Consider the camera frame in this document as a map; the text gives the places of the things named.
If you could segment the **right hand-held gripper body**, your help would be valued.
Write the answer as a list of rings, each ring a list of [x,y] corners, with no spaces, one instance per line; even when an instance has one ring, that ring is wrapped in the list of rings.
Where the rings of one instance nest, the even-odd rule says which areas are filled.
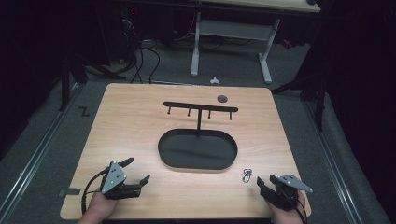
[[[280,184],[277,186],[274,185],[276,190],[271,204],[282,210],[290,211],[297,207],[299,190],[308,193],[313,192],[311,187],[307,186],[295,175],[280,175],[277,178],[280,180]]]

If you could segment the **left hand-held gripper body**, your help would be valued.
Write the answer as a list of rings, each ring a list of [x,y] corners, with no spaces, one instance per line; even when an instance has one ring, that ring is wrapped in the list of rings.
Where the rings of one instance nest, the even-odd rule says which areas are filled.
[[[124,183],[127,175],[123,172],[123,168],[119,167],[118,162],[112,161],[105,169],[100,191],[111,200],[139,197],[141,188],[138,185],[126,185]]]

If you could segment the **black key rack with tray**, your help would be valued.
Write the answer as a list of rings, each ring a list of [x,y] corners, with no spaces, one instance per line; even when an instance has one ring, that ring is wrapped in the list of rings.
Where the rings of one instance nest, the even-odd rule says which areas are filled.
[[[204,130],[201,128],[204,111],[211,113],[227,112],[229,120],[237,107],[218,105],[198,105],[179,102],[164,102],[168,108],[186,108],[188,114],[197,110],[197,126],[195,129],[173,129],[164,133],[158,142],[161,160],[166,165],[180,169],[224,170],[229,168],[238,154],[238,146],[228,133],[218,130]]]

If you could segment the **person's right hand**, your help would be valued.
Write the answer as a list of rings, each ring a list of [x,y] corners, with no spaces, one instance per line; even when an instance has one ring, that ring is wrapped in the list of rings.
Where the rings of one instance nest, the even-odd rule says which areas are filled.
[[[271,218],[271,222],[273,224],[307,224],[305,196],[300,191],[298,192],[298,196],[298,206],[294,210],[290,211],[277,208],[270,202],[266,201],[273,214],[273,217]]]

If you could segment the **person's left hand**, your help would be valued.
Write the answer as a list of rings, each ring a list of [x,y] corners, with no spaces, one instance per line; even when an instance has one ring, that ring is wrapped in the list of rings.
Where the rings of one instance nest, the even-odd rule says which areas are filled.
[[[118,203],[118,200],[108,199],[102,192],[95,192],[88,209],[77,224],[102,224],[114,213]]]

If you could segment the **grey floor tape patch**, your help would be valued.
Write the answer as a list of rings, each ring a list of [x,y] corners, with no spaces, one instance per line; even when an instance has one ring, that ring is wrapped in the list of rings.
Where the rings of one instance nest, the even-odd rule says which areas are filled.
[[[81,192],[81,189],[75,189],[75,188],[69,188],[69,189],[61,189],[58,192],[59,197],[64,197],[66,195],[79,195]]]

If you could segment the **black metal stand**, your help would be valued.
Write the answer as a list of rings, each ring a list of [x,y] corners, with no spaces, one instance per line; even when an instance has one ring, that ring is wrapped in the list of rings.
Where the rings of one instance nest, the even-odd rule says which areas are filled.
[[[328,63],[302,65],[293,81],[271,90],[271,93],[280,94],[287,90],[301,90],[300,99],[302,101],[315,100],[314,122],[317,128],[322,131],[322,116],[325,108],[324,99],[328,76]]]
[[[110,71],[102,65],[93,63],[82,55],[77,53],[67,53],[62,60],[62,74],[61,74],[61,111],[65,111],[66,107],[71,102],[71,88],[70,77],[72,77],[77,84],[86,84],[88,75],[86,65],[96,70],[100,75],[114,79],[124,79],[120,72]]]

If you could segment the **metal floor rail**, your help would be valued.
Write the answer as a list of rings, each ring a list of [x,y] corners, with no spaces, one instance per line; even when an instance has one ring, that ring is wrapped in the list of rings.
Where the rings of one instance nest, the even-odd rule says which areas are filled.
[[[303,107],[319,140],[322,153],[324,154],[325,163],[328,167],[333,185],[337,192],[338,198],[344,208],[349,224],[363,224],[361,215],[352,199],[350,190],[336,163],[336,160],[332,154],[330,145],[324,135],[324,132],[319,129],[316,123],[313,106],[310,103],[303,102]]]
[[[28,119],[11,150],[0,161],[0,224],[6,224],[24,191],[50,149],[70,105],[78,97],[83,84],[73,84],[62,104],[62,85],[57,84],[49,98]]]

